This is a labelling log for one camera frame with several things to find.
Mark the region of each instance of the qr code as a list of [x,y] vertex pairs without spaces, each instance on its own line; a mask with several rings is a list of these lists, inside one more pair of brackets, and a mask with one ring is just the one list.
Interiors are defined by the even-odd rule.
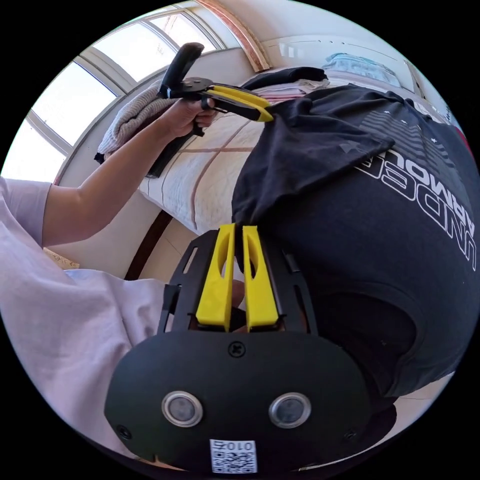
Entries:
[[210,440],[211,468],[215,474],[257,473],[254,441]]

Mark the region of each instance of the floor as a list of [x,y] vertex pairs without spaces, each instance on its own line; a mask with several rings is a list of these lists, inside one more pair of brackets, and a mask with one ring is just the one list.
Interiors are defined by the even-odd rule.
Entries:
[[[181,223],[172,220],[148,259],[140,278],[155,278],[167,283],[182,258],[182,254],[195,237],[196,235]],[[243,280],[237,266],[235,266],[234,278]],[[415,422],[440,394],[450,377],[445,377],[399,398],[395,403],[397,421],[382,442]]]

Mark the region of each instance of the white wall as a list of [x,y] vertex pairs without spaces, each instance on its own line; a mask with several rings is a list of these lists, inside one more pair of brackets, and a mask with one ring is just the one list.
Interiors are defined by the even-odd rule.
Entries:
[[[195,62],[189,72],[189,76],[233,85],[241,84],[253,74],[247,57],[239,48],[207,53]],[[97,147],[118,111],[160,76],[158,74],[139,85],[113,107],[107,108],[92,123],[86,136],[75,148],[60,181],[61,186],[78,187],[99,167],[94,160]],[[159,212],[158,206],[136,192],[111,224],[100,233],[85,241],[52,247],[52,250],[78,262],[81,268],[102,270],[123,278]]]
[[[299,35],[345,36],[357,39],[360,45],[362,41],[375,43],[378,45],[379,52],[385,52],[395,58],[405,58],[401,52],[366,28],[312,5],[294,0],[219,1],[247,25],[263,44],[275,39]],[[442,96],[418,68],[416,73],[427,100],[444,113],[446,106]]]

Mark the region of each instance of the white bedspread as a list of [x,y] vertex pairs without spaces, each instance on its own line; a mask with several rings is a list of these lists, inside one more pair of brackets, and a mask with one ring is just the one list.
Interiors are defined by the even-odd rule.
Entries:
[[[329,80],[327,88],[354,83],[392,90],[414,100],[418,110],[437,122],[445,121],[430,104],[407,90],[345,72],[338,78],[329,72]],[[233,113],[219,114],[203,137],[195,136],[182,147],[160,178],[144,179],[140,191],[197,235],[230,223],[237,178],[263,128],[263,123]]]

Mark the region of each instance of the white t-shirt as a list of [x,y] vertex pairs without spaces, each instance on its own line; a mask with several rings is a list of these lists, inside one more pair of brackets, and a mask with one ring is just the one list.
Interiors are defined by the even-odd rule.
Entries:
[[0,312],[33,384],[71,427],[130,458],[104,416],[110,379],[155,335],[164,284],[62,270],[42,250],[51,184],[0,177]]

